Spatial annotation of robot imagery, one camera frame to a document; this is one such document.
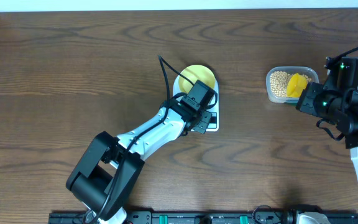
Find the yellow measuring scoop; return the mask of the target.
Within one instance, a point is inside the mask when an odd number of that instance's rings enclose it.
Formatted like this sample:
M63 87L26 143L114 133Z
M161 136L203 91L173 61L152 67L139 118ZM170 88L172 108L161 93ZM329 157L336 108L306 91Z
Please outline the yellow measuring scoop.
M299 98L307 84L308 80L305 76L299 73L294 74L287 84L287 97Z

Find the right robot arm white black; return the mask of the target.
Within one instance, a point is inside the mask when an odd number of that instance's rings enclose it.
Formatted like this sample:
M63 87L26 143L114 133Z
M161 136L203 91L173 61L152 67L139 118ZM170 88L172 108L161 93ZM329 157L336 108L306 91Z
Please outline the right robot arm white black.
M328 77L323 84L309 83L302 91L296 109L336 127L336 141L345 140L351 153L358 182L358 58L327 58Z

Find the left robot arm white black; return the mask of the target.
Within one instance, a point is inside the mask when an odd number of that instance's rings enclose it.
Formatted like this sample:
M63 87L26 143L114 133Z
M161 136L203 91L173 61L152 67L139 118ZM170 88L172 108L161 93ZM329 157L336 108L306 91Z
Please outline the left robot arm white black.
M88 207L83 223L123 223L124 204L145 160L190 131L204 134L215 118L218 87L196 81L188 93L166 99L158 113L124 134L103 131L90 143L66 182L66 188Z

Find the yellow plastic bowl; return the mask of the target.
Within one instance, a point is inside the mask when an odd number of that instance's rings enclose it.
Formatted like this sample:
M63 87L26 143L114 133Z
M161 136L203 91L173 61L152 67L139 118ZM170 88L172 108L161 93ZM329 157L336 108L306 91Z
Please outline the yellow plastic bowl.
M216 78L214 73L204 65L190 65L182 70L181 74L182 77L179 76L178 85L182 92L188 93L193 86L185 77L193 84L195 84L197 80L200 80L212 89L215 87Z

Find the clear plastic bean container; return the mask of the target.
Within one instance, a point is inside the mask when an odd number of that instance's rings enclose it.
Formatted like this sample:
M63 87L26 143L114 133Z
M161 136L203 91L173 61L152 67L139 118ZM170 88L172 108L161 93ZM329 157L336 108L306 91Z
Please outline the clear plastic bean container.
M266 76L267 94L274 103L296 104L309 83L319 83L317 73L308 67L275 67Z

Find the pile of soybeans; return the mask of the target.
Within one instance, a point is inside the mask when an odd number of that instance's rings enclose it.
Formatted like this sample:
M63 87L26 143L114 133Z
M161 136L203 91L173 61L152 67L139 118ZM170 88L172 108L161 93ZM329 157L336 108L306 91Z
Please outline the pile of soybeans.
M273 72L270 76L270 86L273 94L278 97L289 98L287 97L287 84L293 75L294 74L290 74L284 71ZM309 78L308 76L304 74L301 75L306 77L308 83L311 81L311 78Z

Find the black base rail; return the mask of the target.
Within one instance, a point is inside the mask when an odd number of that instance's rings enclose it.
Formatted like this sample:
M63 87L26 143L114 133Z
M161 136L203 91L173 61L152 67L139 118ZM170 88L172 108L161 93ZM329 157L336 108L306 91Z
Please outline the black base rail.
M71 224L83 223L85 212L80 213L50 213L48 224ZM358 215L351 213L331 213L326 215L330 223L358 223ZM255 219L251 213L153 213L149 211L133 211L127 213L127 218L123 223L135 224L196 224L196 223L214 223L214 224L240 224L240 223L285 223L280 222L279 218L268 211L258 211L255 213Z

